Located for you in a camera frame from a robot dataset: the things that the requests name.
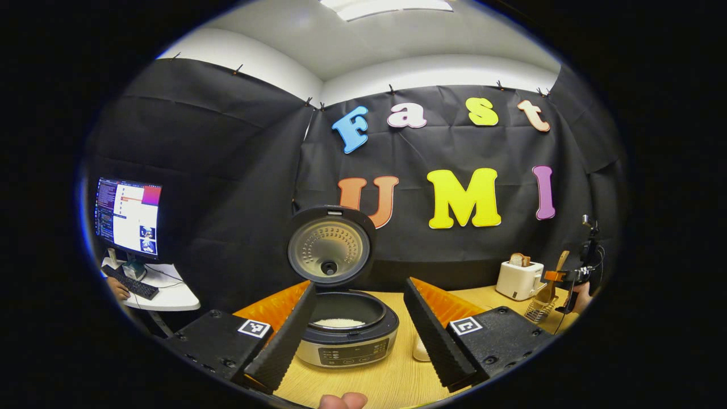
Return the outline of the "white side table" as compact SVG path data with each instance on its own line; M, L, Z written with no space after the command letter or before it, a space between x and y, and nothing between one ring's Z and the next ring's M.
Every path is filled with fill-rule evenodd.
M163 337L173 336L174 332L166 325L161 312L193 311L200 308L200 301L189 286L182 280L172 264L146 264L147 274L142 283L158 287L155 298L147 300L137 294L122 301L122 305L133 310L143 311L153 319L156 326L164 333Z

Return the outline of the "white toaster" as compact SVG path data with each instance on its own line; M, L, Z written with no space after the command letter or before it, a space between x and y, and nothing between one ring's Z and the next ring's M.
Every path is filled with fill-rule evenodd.
M544 265L532 262L527 267L515 266L505 261L499 267L495 290L507 298L524 301L537 295L545 287L542 282Z

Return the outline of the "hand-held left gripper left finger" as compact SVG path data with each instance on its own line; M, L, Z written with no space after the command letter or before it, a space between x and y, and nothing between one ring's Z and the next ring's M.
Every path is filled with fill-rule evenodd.
M279 388L316 306L316 287L301 282L234 314L211 309L163 340L195 367L271 394Z

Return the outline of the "wire mesh chopstick holder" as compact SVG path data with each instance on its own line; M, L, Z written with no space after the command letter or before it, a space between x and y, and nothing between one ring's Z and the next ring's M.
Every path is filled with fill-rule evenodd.
M532 323L540 323L544 319L548 318L550 313L555 308L558 299L559 297L555 296L555 298L553 298L553 300L549 303L543 303L533 298L527 310L525 311L525 318L532 321Z

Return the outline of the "computer monitor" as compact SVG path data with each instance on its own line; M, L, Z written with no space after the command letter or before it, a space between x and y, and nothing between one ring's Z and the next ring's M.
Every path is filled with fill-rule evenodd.
M107 246L108 260L122 276L141 281L146 261L159 257L158 213L162 186L99 178L94 202L96 235Z

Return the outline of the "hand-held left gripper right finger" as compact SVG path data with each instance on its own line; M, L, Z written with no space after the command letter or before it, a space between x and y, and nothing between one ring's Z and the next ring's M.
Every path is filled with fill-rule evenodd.
M483 309L415 277L405 281L403 301L451 393L514 370L554 337L508 306Z

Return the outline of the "black keyboard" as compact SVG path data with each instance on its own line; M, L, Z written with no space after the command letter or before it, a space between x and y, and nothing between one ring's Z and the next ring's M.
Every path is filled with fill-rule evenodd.
M106 276L118 280L132 294L140 296L141 298L152 300L160 292L160 290L156 286L148 285L138 280L127 277L127 275L125 275L124 269L121 266L114 269L111 265L104 265L103 267L101 267L101 270Z

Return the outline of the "wooden spoon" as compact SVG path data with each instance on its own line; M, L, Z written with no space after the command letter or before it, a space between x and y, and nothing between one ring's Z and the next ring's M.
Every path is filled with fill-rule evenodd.
M561 253L555 271L565 271L563 269L563 265L565 264L565 261L568 258L569 254L570 251L568 251L568 249L565 249L565 251ZM537 295L535 295L535 299L543 303L549 303L550 301L552 301L553 298L555 298L555 283L556 282L545 280L545 287L538 291Z

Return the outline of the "dark grey rice cooker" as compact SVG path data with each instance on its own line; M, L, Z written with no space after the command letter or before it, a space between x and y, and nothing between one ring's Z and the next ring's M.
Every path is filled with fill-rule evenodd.
M374 256L375 227L362 212L325 205L297 212L287 243L289 264L316 287L316 306L296 357L310 365L348 369L384 360L397 337L397 313L374 295L354 290ZM319 319L358 319L361 328L317 328Z

